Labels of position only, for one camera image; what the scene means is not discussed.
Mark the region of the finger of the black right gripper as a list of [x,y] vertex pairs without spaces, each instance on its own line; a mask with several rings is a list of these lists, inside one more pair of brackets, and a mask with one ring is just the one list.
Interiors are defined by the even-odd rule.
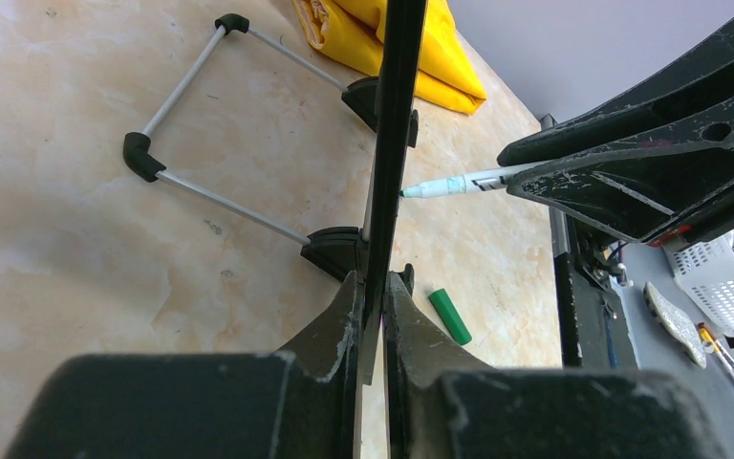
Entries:
[[506,146],[501,166],[556,160],[703,113],[734,97],[734,17],[640,84]]
[[734,83],[697,82],[511,143],[508,192],[630,242],[734,228]]

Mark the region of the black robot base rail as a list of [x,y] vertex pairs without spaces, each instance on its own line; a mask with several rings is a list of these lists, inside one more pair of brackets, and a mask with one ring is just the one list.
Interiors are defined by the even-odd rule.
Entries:
[[637,358],[616,282],[599,263],[605,235],[550,208],[562,363],[587,369],[636,369]]

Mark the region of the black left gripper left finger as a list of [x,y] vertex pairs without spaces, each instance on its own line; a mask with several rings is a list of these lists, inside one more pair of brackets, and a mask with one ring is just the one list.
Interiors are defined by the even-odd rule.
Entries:
[[356,458],[365,294],[349,273],[279,349],[88,354],[42,385],[10,458]]

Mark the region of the green marker cap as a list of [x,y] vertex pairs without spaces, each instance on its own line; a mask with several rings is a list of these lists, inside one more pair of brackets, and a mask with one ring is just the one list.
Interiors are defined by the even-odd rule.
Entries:
[[459,345],[466,345],[472,341],[472,336],[469,330],[445,289],[439,289],[432,292],[428,295],[427,299],[443,322],[445,329],[455,342]]

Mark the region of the green whiteboard marker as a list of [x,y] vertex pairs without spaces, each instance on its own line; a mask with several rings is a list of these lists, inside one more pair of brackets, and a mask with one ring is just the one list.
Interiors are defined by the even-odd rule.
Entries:
[[400,196],[409,199],[429,199],[505,189],[515,175],[546,163],[547,161],[510,165],[426,181],[404,188]]

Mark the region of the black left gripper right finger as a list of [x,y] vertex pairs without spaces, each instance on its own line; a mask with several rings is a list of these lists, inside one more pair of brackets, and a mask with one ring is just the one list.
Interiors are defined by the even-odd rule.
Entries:
[[383,303],[393,458],[724,458],[695,394],[656,371],[502,369],[449,338],[397,273]]

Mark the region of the black framed whiteboard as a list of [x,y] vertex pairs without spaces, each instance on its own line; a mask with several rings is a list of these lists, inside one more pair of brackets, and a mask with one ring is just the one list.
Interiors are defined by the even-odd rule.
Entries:
[[373,382],[381,306],[390,270],[426,2],[387,3],[378,77],[378,132],[372,177],[364,325],[359,346],[361,382]]

